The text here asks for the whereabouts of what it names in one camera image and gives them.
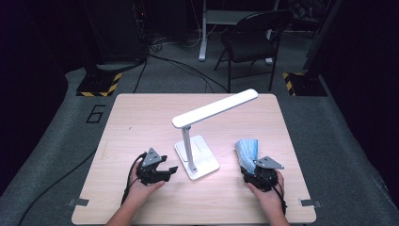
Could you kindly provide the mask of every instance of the gray carpet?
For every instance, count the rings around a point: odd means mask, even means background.
[[[350,133],[333,98],[292,97],[282,79],[283,72],[301,72],[311,45],[309,35],[285,33],[281,41],[275,82],[271,93],[278,97],[299,164],[311,197],[323,207],[316,209],[312,225],[399,225],[399,212],[384,187],[378,172]],[[209,40],[207,59],[198,61],[199,45],[164,44],[152,54],[181,61],[220,84],[227,86],[227,65],[214,72],[221,53],[219,40]],[[125,64],[107,65],[116,69]],[[112,105],[119,93],[135,90],[144,65],[122,74],[110,97],[78,97],[75,90],[84,70],[67,73],[69,91],[39,145],[0,198],[0,225],[16,225],[28,205],[53,182],[76,167],[93,151],[104,130]],[[234,72],[246,70],[234,65]],[[256,62],[253,70],[264,69]],[[233,80],[231,92],[248,88],[267,92],[269,75]],[[225,92],[213,82],[213,91],[202,78],[187,73],[163,60],[149,57],[136,88],[137,93]],[[95,105],[103,115],[99,123],[86,123]],[[23,225],[72,225],[73,208],[67,205],[78,198],[92,158],[49,189],[28,212]]]

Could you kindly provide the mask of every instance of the chair backrest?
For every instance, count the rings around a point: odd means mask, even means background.
[[[293,17],[293,13],[289,10],[257,12],[241,19],[235,26],[234,32],[259,32],[273,29],[280,33]]]

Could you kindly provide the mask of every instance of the human arm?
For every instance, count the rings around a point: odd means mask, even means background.
[[[156,191],[158,188],[164,185],[164,181],[160,181],[158,183],[145,186],[140,183],[136,176],[137,166],[139,162],[135,164],[130,181],[133,182],[132,186],[129,189],[129,194],[120,208],[115,212],[114,216],[106,223],[107,226],[112,225],[131,225],[133,216],[137,209],[143,205],[146,200],[150,197],[150,195]]]
[[[279,185],[276,185],[275,188],[280,194],[283,194],[284,178],[278,170],[276,170],[276,173],[278,175]],[[263,192],[251,183],[248,183],[247,185],[250,191],[252,191],[252,193],[258,199],[262,210],[271,226],[289,225],[287,218],[282,212],[281,200],[279,198],[279,195],[274,189]]]

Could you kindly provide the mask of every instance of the white desk lamp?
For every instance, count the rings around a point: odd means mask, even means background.
[[[197,180],[200,177],[219,169],[219,163],[215,159],[203,137],[200,135],[190,137],[188,132],[191,125],[252,101],[257,97],[257,91],[254,89],[247,89],[220,101],[186,112],[172,119],[173,125],[178,129],[182,129],[183,141],[176,143],[175,148],[182,160],[185,170],[187,171],[188,177],[190,177],[191,180]]]

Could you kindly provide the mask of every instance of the black chair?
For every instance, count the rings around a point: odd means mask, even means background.
[[[269,91],[272,89],[281,32],[292,19],[293,13],[289,10],[257,12],[240,20],[233,29],[221,35],[220,39],[224,50],[214,70],[217,69],[220,62],[229,61],[228,92],[231,92],[232,79],[260,74],[255,73],[231,77],[231,62],[241,63],[252,61],[251,65],[253,65],[256,60],[265,60],[266,58],[273,59]],[[267,30],[273,31],[270,39],[266,36],[265,32]],[[226,52],[229,53],[229,58],[222,59]]]

